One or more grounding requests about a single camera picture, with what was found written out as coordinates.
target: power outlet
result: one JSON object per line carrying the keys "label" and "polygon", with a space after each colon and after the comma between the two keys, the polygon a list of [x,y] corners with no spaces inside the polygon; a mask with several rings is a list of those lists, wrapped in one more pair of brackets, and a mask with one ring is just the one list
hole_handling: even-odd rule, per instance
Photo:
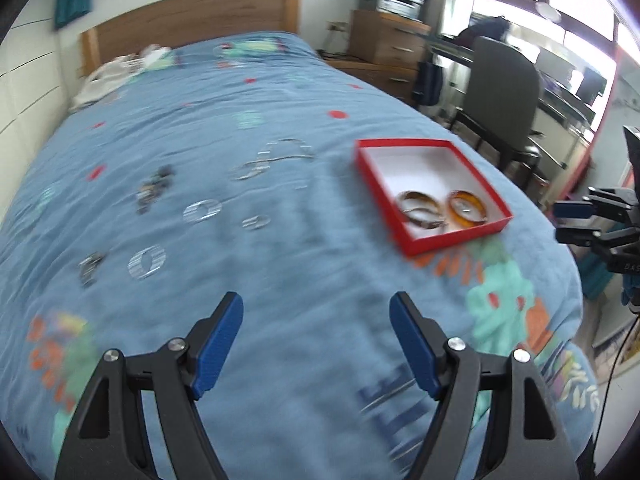
{"label": "power outlet", "polygon": [[347,22],[327,22],[327,30],[337,30],[338,32],[346,32],[349,27]]}

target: open box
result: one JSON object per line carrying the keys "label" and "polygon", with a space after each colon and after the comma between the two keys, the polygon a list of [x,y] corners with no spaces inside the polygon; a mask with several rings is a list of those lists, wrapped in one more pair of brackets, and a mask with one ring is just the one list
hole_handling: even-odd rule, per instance
{"label": "open box", "polygon": [[[513,218],[495,189],[448,140],[358,140],[356,164],[406,256],[500,232]],[[484,203],[487,222],[466,229],[448,218],[442,228],[428,230],[414,225],[396,205],[398,194],[409,190],[426,193],[441,204],[454,190],[471,192]]]}

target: nightstand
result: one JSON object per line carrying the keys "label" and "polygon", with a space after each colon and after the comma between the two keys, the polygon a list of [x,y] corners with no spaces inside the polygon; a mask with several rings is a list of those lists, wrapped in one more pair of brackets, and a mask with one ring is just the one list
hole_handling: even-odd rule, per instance
{"label": "nightstand", "polygon": [[410,105],[426,46],[414,33],[430,30],[424,23],[396,14],[354,10],[347,59],[326,62]]}

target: screw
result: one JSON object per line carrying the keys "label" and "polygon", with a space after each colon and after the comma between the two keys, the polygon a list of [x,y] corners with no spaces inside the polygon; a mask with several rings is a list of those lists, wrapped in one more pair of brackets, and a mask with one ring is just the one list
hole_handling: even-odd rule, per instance
{"label": "screw", "polygon": [[516,349],[513,352],[513,357],[520,363],[528,363],[531,359],[531,355],[529,354],[529,352],[523,350],[522,348]]}
{"label": "screw", "polygon": [[117,361],[118,358],[120,357],[120,354],[118,353],[117,350],[107,350],[104,353],[104,360],[109,362],[109,363],[113,363],[114,361]]}
{"label": "screw", "polygon": [[187,346],[187,343],[185,343],[184,339],[176,337],[174,339],[171,339],[171,341],[167,343],[167,346],[169,347],[169,350],[171,350],[171,352],[179,352],[180,350],[184,350],[185,346]]}
{"label": "screw", "polygon": [[457,352],[460,352],[466,348],[466,343],[459,337],[452,337],[447,341],[447,344],[449,345],[449,348]]}

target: blue bedsheet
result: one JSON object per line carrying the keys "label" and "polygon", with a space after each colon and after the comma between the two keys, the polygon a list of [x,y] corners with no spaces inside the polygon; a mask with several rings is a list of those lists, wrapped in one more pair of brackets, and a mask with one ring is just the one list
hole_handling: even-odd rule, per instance
{"label": "blue bedsheet", "polygon": [[[515,218],[499,235],[407,260],[354,167],[354,140],[367,137],[452,139]],[[316,158],[230,178],[283,138]],[[166,164],[172,186],[138,214],[137,190]],[[185,222],[184,209],[205,199],[222,211]],[[242,227],[256,215],[270,224]],[[551,224],[449,132],[289,34],[178,49],[164,70],[71,115],[0,236],[0,418],[43,478],[100,355],[185,335],[228,290],[244,299],[244,323],[198,408],[231,479],[400,478],[434,403],[412,384],[388,320],[398,290],[479,351],[538,354],[576,457],[591,432],[594,377],[568,343],[580,281]],[[132,256],[155,244],[164,265],[132,278]],[[78,264],[95,251],[107,256],[84,287]],[[158,471],[171,478],[152,398],[145,405]],[[487,409],[479,397],[461,479],[473,476]]]}

